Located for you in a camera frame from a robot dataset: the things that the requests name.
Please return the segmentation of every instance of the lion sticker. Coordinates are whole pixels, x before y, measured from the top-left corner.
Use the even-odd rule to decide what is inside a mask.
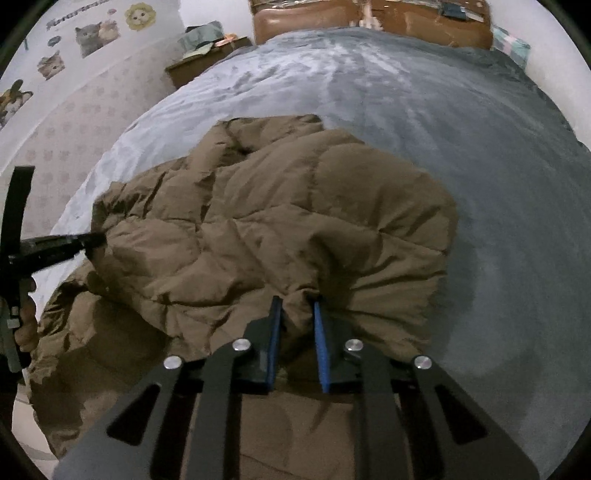
[[[125,21],[131,30],[143,30],[156,23],[156,11],[145,3],[133,4],[125,12]]]

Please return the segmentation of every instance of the brown headboard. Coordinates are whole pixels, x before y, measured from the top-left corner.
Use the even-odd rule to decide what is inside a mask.
[[[290,8],[266,8],[254,15],[255,40],[265,43],[294,30],[348,27],[361,20],[361,10],[352,0],[322,0]]]
[[[480,15],[483,21],[441,17],[436,8],[404,1],[371,0],[371,8],[372,15],[386,32],[439,45],[489,50],[492,45],[491,13],[486,0],[451,1]]]

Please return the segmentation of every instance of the gray bedsheet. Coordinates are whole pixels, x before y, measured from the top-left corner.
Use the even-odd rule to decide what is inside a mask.
[[[364,29],[237,51],[135,122],[68,205],[184,155],[220,118],[317,113],[440,179],[460,212],[430,353],[543,478],[591,416],[591,154],[503,54]]]

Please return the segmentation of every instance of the wall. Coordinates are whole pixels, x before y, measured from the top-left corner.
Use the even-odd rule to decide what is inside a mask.
[[[48,235],[89,171],[129,125],[174,92],[164,68],[182,55],[164,40],[130,55],[70,95],[13,159],[35,165],[23,237]]]
[[[531,45],[527,75],[591,148],[591,70],[562,26],[536,0],[488,0],[493,22]]]
[[[224,33],[235,33],[254,42],[248,0],[180,0],[178,12],[186,26],[218,20],[222,23]]]
[[[27,37],[29,50],[21,46],[16,56],[0,79],[0,92],[9,89],[17,79],[23,80],[21,91],[32,91],[33,97],[23,104],[0,131],[0,174],[6,169],[14,155],[41,122],[66,99],[97,75],[108,70],[133,54],[139,54],[146,47],[170,39],[173,43],[183,33],[184,26],[178,14],[177,0],[147,0],[156,12],[155,22],[145,28],[132,29],[127,23],[126,11],[134,0],[60,0],[51,7],[31,30]],[[73,12],[80,8],[92,7]],[[57,25],[51,20],[70,16]],[[83,47],[77,43],[76,28],[111,22],[111,29],[96,33],[86,40],[86,57]],[[104,46],[95,51],[96,42]],[[59,59],[54,55],[59,51]],[[46,67],[57,64],[55,76],[45,78],[39,71],[39,62],[46,59]]]

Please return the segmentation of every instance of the black metal bracket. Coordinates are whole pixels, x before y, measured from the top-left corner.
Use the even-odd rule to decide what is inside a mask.
[[[31,355],[21,352],[14,342],[14,330],[21,326],[20,308],[28,295],[29,277],[44,268],[74,258],[81,250],[105,243],[102,233],[45,236],[21,240],[22,219],[31,192],[35,167],[15,167],[4,206],[0,232],[0,340],[4,357],[0,368],[19,373],[31,363]]]
[[[430,357],[388,358],[319,302],[314,326],[324,391],[355,394],[356,480],[410,478],[408,455],[415,480],[539,479],[529,457]]]
[[[313,310],[323,389],[355,398],[356,480],[538,480],[518,446],[431,358],[397,362],[319,301]],[[241,395],[272,390],[281,315],[275,297],[266,318],[209,358],[168,357],[78,441],[54,479],[238,479]]]
[[[273,388],[281,305],[274,297],[267,317],[207,360],[184,364],[168,357],[74,445],[54,480],[179,478],[181,470],[185,478],[238,479],[241,395]]]

